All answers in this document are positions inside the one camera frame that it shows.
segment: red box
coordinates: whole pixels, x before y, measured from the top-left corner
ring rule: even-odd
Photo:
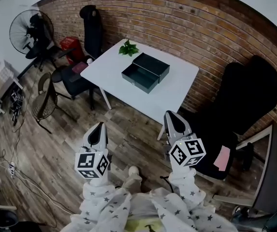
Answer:
[[[79,63],[84,59],[85,54],[82,51],[79,39],[74,37],[66,37],[64,40],[60,42],[60,45],[62,50],[75,48],[75,50],[73,50],[70,53],[73,59],[71,59],[69,56],[66,55],[69,64]]]

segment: white table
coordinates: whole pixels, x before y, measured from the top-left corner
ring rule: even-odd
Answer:
[[[105,91],[163,125],[165,112],[178,111],[199,68],[173,55],[133,41],[130,43],[137,45],[139,53],[132,57],[118,54],[125,41],[126,39],[123,39],[111,47],[84,69],[81,76],[100,87],[109,109],[111,105]],[[121,75],[121,72],[143,52],[170,65],[169,73],[149,94],[123,79]]]

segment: brick wall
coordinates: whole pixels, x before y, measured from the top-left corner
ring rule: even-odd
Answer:
[[[254,54],[277,70],[277,27],[237,0],[42,0],[38,3],[54,24],[56,44],[65,36],[84,39],[80,9],[100,10],[106,46],[128,38],[178,56],[200,67],[182,107],[197,111],[211,102],[225,66],[246,63]],[[261,131],[277,107],[245,135]]]

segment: wooden floor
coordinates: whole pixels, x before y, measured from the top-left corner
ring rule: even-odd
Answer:
[[[46,64],[43,72],[31,68],[21,78],[24,87],[24,108],[26,110],[25,122],[21,128],[20,141],[16,152],[15,142],[18,133],[14,131],[21,123],[13,128],[11,115],[6,113],[0,116],[0,156],[6,150],[6,160],[13,160],[17,168],[31,177],[51,198],[61,202],[70,210],[79,213],[82,202],[82,179],[74,171],[75,152],[79,151],[84,133],[95,123],[105,122],[108,128],[108,149],[113,155],[110,180],[116,185],[121,185],[127,177],[128,168],[136,165],[144,176],[143,190],[165,187],[168,185],[160,179],[170,172],[170,163],[163,157],[163,144],[165,139],[157,141],[161,125],[146,117],[135,109],[129,107],[117,98],[108,95],[112,110],[108,110],[100,92],[94,95],[95,110],[91,111],[88,104],[88,93],[85,92],[74,101],[59,98],[58,104],[64,108],[78,122],[71,121],[61,111],[56,110],[52,116],[42,121],[52,135],[40,128],[30,113],[31,105],[27,105],[30,90],[35,82],[30,98],[30,104],[37,95],[37,82],[40,76],[53,71],[53,67]],[[67,94],[62,83],[55,84],[56,90]],[[4,109],[9,110],[9,99],[3,103]],[[8,168],[8,163],[0,163]],[[232,174],[225,182],[212,183],[200,176],[196,176],[196,184],[206,191],[206,203],[212,203],[220,213],[227,218],[233,205],[218,203],[212,200],[215,192],[232,197],[251,197],[257,187],[262,173],[262,164],[254,162],[251,171],[242,173],[238,170],[240,164],[234,163]],[[17,206],[20,220],[33,220],[40,223],[53,225],[54,219],[47,204],[30,190],[18,178],[10,178],[6,169],[0,166],[0,204]],[[35,193],[44,196],[34,186],[24,183]],[[69,214],[60,210],[49,202],[57,220],[57,228],[43,227],[43,231],[60,231],[70,221]]]

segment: power strip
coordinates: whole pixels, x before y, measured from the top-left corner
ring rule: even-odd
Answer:
[[[15,163],[13,161],[9,164],[8,171],[13,178],[15,176]]]

